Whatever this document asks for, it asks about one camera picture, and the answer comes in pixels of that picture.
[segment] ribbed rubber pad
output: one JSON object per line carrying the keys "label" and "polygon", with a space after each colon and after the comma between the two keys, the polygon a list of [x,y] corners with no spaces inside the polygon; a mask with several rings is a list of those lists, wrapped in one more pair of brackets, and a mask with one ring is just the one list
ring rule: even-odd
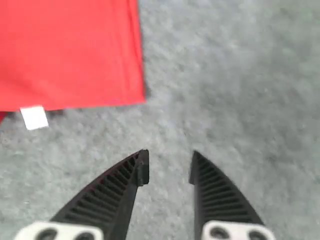
{"label": "ribbed rubber pad", "polygon": [[124,240],[137,189],[148,182],[149,152],[141,150],[87,185],[51,221],[99,227],[105,240]]}
{"label": "ribbed rubber pad", "polygon": [[195,151],[189,182],[194,185],[195,239],[209,221],[263,222],[233,182],[210,160]]}

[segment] carpet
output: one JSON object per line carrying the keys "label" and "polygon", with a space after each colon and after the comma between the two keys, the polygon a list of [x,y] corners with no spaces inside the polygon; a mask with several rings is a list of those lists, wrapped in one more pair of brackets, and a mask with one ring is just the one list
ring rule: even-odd
{"label": "carpet", "polygon": [[319,235],[320,2],[140,0],[144,105],[0,125],[0,238],[47,220],[124,157],[150,151],[128,240],[193,239],[194,149],[278,240]]}

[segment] screw hole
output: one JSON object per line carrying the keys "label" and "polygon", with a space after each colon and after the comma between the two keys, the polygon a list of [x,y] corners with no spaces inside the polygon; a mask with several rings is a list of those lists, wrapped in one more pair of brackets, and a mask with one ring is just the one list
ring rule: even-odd
{"label": "screw hole", "polygon": [[49,228],[40,232],[36,240],[54,240],[56,235],[57,231],[53,228]]}
{"label": "screw hole", "polygon": [[210,230],[210,235],[215,239],[229,239],[228,232],[222,227],[213,227]]}
{"label": "screw hole", "polygon": [[267,240],[266,236],[259,231],[251,231],[249,233],[250,240]]}
{"label": "screw hole", "polygon": [[95,240],[95,237],[91,233],[85,232],[77,236],[75,240]]}

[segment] red cloth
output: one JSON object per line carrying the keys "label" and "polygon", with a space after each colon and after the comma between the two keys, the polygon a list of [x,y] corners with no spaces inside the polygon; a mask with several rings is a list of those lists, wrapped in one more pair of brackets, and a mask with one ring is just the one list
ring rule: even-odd
{"label": "red cloth", "polygon": [[0,0],[0,111],[144,102],[137,0]]}
{"label": "red cloth", "polygon": [[2,120],[5,118],[5,116],[7,115],[6,112],[4,111],[0,111],[0,123],[2,122]]}

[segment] gray carpet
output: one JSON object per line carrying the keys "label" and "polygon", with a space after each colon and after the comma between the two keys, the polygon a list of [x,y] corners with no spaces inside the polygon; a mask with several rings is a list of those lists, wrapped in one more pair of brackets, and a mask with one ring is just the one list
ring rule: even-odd
{"label": "gray carpet", "polygon": [[128,240],[192,240],[193,149],[237,184],[278,240],[320,234],[320,1],[141,0],[145,105],[0,126],[0,239],[49,219],[142,148]]}

